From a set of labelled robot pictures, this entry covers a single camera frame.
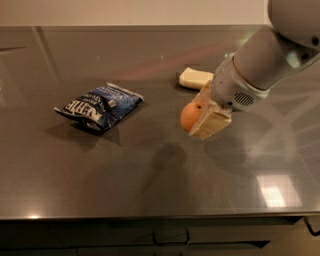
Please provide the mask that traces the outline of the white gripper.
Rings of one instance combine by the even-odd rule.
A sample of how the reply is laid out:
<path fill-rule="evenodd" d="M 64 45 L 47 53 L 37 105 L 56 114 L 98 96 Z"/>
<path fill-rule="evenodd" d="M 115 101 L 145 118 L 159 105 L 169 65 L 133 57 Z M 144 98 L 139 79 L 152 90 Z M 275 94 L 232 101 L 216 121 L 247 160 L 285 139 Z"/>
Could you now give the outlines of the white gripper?
<path fill-rule="evenodd" d="M 213 80 L 193 98 L 200 115 L 189 135 L 200 140 L 211 137 L 231 123 L 232 111 L 250 111 L 269 92 L 247 82 L 234 64 L 234 55 L 230 54 L 215 70 Z"/>

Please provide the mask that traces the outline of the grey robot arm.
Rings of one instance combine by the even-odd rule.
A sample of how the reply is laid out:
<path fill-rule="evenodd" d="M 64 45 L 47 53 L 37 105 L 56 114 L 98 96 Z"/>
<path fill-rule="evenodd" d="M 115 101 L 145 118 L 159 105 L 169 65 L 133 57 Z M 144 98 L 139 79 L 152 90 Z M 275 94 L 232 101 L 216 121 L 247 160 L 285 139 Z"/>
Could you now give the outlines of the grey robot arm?
<path fill-rule="evenodd" d="M 214 71 L 192 100 L 192 137 L 204 140 L 231 123 L 231 114 L 264 100 L 280 80 L 319 59 L 320 0 L 268 0 L 261 26 Z"/>

